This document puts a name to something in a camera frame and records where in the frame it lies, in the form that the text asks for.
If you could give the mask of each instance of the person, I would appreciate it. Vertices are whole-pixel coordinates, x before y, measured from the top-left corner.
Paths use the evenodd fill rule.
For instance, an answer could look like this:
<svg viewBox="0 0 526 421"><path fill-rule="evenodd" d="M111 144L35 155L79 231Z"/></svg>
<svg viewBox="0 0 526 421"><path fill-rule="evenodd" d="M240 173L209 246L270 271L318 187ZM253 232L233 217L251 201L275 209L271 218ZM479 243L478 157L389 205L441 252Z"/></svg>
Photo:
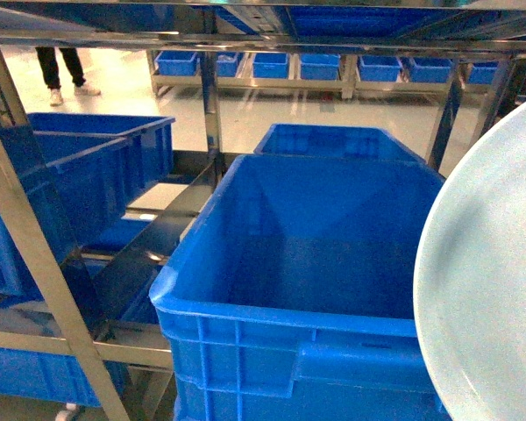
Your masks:
<svg viewBox="0 0 526 421"><path fill-rule="evenodd" d="M53 107L62 105L64 99L60 92L60 78L59 65L56 62L56 54L54 48L51 46L38 46L37 58L41 70L43 70L43 79L46 86L51 90L50 104ZM64 62L67 65L68 72L72 76L72 83L74 84L74 94L76 96L98 96L102 92L100 89L94 87L84 78L84 71L80 58L75 48L60 48Z"/></svg>

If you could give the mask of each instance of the person's leg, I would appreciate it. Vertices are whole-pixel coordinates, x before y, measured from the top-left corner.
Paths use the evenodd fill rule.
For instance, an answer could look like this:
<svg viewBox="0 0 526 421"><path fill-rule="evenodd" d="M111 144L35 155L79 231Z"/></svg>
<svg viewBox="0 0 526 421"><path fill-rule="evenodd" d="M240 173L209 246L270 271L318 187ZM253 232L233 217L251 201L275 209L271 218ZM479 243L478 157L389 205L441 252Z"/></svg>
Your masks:
<svg viewBox="0 0 526 421"><path fill-rule="evenodd" d="M75 48L61 48L62 57L64 62L67 64L68 71L72 75L72 82L74 83L74 93L77 96L96 96L100 95L102 91L84 79L84 71L80 58Z"/></svg>
<svg viewBox="0 0 526 421"><path fill-rule="evenodd" d="M70 75L72 76L72 83L80 88L86 82L86 79L84 79L84 70L76 49L61 48L60 52L62 53L64 62L67 65L68 72L70 72Z"/></svg>
<svg viewBox="0 0 526 421"><path fill-rule="evenodd" d="M43 70L43 80L49 89L60 89L59 65L56 62L54 48L49 46L38 46L37 58Z"/></svg>

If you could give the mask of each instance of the metal shelf frame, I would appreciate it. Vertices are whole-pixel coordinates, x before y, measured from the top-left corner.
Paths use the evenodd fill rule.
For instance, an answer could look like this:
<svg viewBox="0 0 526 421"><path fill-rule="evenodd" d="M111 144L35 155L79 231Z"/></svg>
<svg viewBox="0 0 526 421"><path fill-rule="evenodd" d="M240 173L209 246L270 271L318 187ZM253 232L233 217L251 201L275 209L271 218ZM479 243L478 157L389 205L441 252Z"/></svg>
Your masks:
<svg viewBox="0 0 526 421"><path fill-rule="evenodd" d="M22 0L9 0L11 3ZM56 3L58 7L71 3L99 4L97 0L39 0L36 3ZM111 4L173 4L180 7L190 5L221 6L219 0L120 0ZM459 8L462 11L525 11L525 5L517 2L490 2L478 0L400 0L397 7L446 9ZM428 39L430 31L437 26L425 27L407 37L392 39L364 39L354 37L299 37L280 26L269 6L324 6L344 7L390 7L394 2L372 0L343 0L327 2L325 0L230 0L226 7L234 16L242 19L253 28L256 35L222 33L218 30L217 16L212 8L197 11L203 20L203 30L191 33L180 28L179 33L168 32L76 32L76 31L31 31L0 30L0 42L29 43L40 46L86 46L111 48L139 48L145 50L195 50L201 51L200 76L187 81L178 78L167 79L154 73L153 57L149 62L153 73L153 89L159 85L190 83L203 88L203 107L205 116L208 154L177 151L175 166L183 174L197 175L192 182L166 210L141 233L131 245L116 255L107 268L100 274L104 288L120 288L128 295L144 284L145 279L160 270L160 263L173 252L176 244L188 224L196 217L206 199L223 175L234 156L221 150L222 135L218 103L218 88L232 87L247 83L252 88L262 87L262 80L249 77L217 79L217 52L243 51L300 53L347 54L348 64L358 54L383 54L400 56L433 56L454 59L451 77L446 84L437 86L444 101L437 115L437 121L430 139L426 159L433 168L439 169L444 151L450 138L451 129L458 112L461 98L467 90L466 80L469 67L466 61L498 60L500 62L494 82L487 87L486 101L483 104L473 143L490 128L495 120L508 83L515 70L515 59L526 57L526 40L515 39L526 35L526 25L519 25L518 19L501 22L496 27L485 28L468 35L469 39ZM265 26L254 20L264 20ZM480 34L490 37L478 39ZM343 90L352 84L352 73L343 73L341 82L331 87ZM284 81L300 83L302 81ZM269 87L283 88L277 81L268 82ZM390 89L404 84L394 84ZM364 86L371 90L383 91L386 86L380 84ZM31 310L0 309L0 347L24 349L45 353L73 355L79 361L96 392L103 410L112 421L135 421L169 419L160 403L172 395L170 377L172 374L171 351L161 337L158 326L138 325L118 322L106 312L99 318L100 323L87 324L82 309L76 304L69 288L69 274L59 266L53 250L46 241L29 199L20 181L20 171L16 168L14 156L25 150L38 150L35 139L7 140L4 130L28 127L27 116L19 100L4 57L0 52L0 214L10 232L19 252L37 283L51 315L46 323L43 314L35 317ZM39 168L39 156L35 162ZM81 262L81 250L74 247L68 260ZM113 303L117 308L121 303ZM119 396L109 373L103 364L106 360L121 361L141 370L145 386L129 385L123 396Z"/></svg>
<svg viewBox="0 0 526 421"><path fill-rule="evenodd" d="M157 97L163 96L172 87L200 87L201 76L168 76L160 75L156 68L155 58L157 50L146 51L152 91ZM300 55L291 54L289 61L288 79L263 79L253 77L253 54L248 54L238 65L235 77L221 77L218 79L220 89L291 89L309 90L313 92L340 92L342 99L352 99L355 94L380 93L390 96L407 94L444 94L444 83L415 83L401 80L398 82L367 82L362 81L357 69L357 55L348 54L341 61L339 78L336 81L303 80L300 77ZM487 85L467 84L466 93L486 94Z"/></svg>

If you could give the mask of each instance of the metal post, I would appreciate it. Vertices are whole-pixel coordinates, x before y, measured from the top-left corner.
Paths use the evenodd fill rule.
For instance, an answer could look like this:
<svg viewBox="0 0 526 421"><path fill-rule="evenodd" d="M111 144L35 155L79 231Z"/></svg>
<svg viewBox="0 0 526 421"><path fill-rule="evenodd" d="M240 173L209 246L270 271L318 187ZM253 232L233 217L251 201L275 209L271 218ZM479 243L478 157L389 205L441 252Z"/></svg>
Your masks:
<svg viewBox="0 0 526 421"><path fill-rule="evenodd" d="M213 10L203 11L203 22L205 33L217 33L217 17ZM224 173L224 157L222 155L216 53L201 53L201 79L203 83L204 124L207 132L209 158L215 160L215 182L218 182Z"/></svg>
<svg viewBox="0 0 526 421"><path fill-rule="evenodd" d="M458 108L464 95L467 80L466 66L466 64L460 64L458 60L454 61L451 74L446 83L446 100L440 106L437 119L435 120L435 127L430 138L425 160L429 167L436 169L436 171L440 169L442 164L452 126L456 120Z"/></svg>
<svg viewBox="0 0 526 421"><path fill-rule="evenodd" d="M343 89L341 90L342 99L352 99L356 80L357 56L350 54L345 58L345 69L341 77L341 81L343 81Z"/></svg>
<svg viewBox="0 0 526 421"><path fill-rule="evenodd" d="M154 72L156 71L155 55L158 52L155 50L146 50L146 61L148 61L148 71L150 72L150 84L152 85L152 92L158 97L158 83L154 80Z"/></svg>
<svg viewBox="0 0 526 421"><path fill-rule="evenodd" d="M480 115L478 116L477 125L473 131L470 147L483 136L494 125L497 113L501 107L502 100L507 96L512 75L515 72L516 61L503 60L499 61L499 67L494 75L491 88L487 92L485 100L481 105Z"/></svg>

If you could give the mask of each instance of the black pants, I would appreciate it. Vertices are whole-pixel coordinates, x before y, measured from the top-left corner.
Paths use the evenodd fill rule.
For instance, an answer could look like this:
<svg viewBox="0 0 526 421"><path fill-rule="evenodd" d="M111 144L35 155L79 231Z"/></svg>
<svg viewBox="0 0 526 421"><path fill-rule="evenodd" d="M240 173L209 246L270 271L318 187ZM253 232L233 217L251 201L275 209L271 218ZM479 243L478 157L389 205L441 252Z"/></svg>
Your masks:
<svg viewBox="0 0 526 421"><path fill-rule="evenodd" d="M60 89L59 79L59 65L56 62L56 54L54 48L51 46L38 46L37 58L43 70L43 79L49 89ZM86 80L84 79L84 71L82 64L78 58L78 53L75 48L60 48L64 62L67 65L68 72L72 75L72 82L74 85L80 87Z"/></svg>

